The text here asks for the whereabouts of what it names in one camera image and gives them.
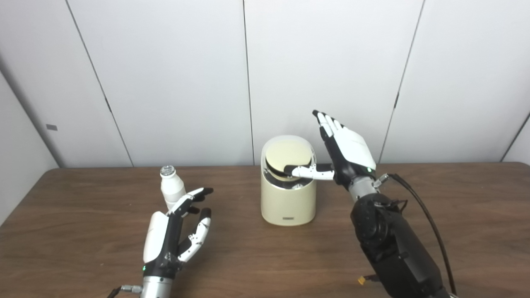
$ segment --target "connector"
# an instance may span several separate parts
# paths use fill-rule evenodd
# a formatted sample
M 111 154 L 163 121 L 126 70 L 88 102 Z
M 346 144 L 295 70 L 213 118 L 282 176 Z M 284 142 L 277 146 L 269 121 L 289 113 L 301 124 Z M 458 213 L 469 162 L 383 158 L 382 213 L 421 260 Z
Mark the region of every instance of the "connector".
M 373 186 L 375 188 L 379 188 L 381 185 L 383 185 L 383 183 L 387 182 L 388 179 L 390 179 L 388 174 L 383 174 L 381 177 L 379 177 L 379 179 L 374 181 Z
M 144 290 L 143 286 L 131 286 L 131 285 L 123 285 L 121 286 L 121 290 L 124 292 L 131 292 L 135 294 L 140 294 Z

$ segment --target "bottle cap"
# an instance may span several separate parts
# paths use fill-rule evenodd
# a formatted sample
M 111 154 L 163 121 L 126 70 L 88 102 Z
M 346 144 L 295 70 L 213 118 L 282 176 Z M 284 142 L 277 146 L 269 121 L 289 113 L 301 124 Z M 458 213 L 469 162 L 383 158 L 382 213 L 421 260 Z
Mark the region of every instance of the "bottle cap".
M 160 176 L 167 177 L 175 174 L 176 170 L 172 165 L 165 165 L 160 169 Z

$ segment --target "black robotic forearm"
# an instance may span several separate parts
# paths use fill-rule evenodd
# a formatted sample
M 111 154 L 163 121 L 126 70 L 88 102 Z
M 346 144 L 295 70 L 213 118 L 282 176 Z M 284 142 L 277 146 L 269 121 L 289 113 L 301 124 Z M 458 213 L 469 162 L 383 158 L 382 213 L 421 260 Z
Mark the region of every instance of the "black robotic forearm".
M 440 270 L 394 201 L 376 192 L 357 199 L 351 221 L 360 246 L 393 298 L 450 298 Z

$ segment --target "white robotic hand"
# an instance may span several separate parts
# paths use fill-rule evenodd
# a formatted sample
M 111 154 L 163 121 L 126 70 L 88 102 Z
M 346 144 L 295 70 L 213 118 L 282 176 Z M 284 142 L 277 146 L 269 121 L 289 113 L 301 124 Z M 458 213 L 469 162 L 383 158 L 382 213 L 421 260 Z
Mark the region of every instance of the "white robotic hand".
M 195 230 L 185 240 L 178 243 L 183 218 L 189 213 L 199 213 L 200 209 L 191 204 L 203 201 L 205 196 L 213 191 L 212 188 L 196 189 L 182 196 L 166 214 L 162 212 L 153 214 L 144 246 L 144 263 L 146 266 L 157 259 L 181 264 L 193 257 L 208 234 L 211 210 L 204 208 Z
M 333 180 L 346 189 L 357 176 L 375 179 L 375 161 L 363 137 L 325 113 L 314 110 L 313 115 L 320 124 L 320 135 L 333 162 L 334 171 L 319 171 L 319 165 L 310 168 L 288 165 L 284 172 L 291 176 L 319 180 L 329 180 L 333 176 Z

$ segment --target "wooden table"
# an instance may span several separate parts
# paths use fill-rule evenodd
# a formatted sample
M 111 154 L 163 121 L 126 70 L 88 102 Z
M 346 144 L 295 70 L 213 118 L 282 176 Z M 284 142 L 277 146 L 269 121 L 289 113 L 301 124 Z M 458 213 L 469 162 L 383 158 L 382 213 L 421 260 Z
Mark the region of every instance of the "wooden table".
M 399 173 L 428 206 L 461 298 L 530 297 L 530 167 L 383 164 L 378 173 L 384 172 Z M 198 204 L 213 210 L 210 233 L 178 273 L 173 297 L 387 297 L 380 284 L 357 282 L 373 271 L 349 219 L 351 199 L 333 182 L 318 184 L 311 223 L 280 227 L 261 217 L 258 167 L 178 173 L 188 190 L 215 192 Z M 383 193 L 410 198 L 395 182 Z M 164 209 L 158 168 L 47 172 L 0 228 L 2 298 L 105 298 L 121 284 L 141 284 L 149 219 Z M 436 239 L 414 201 L 405 218 L 445 277 Z M 183 234 L 196 217 L 185 222 Z

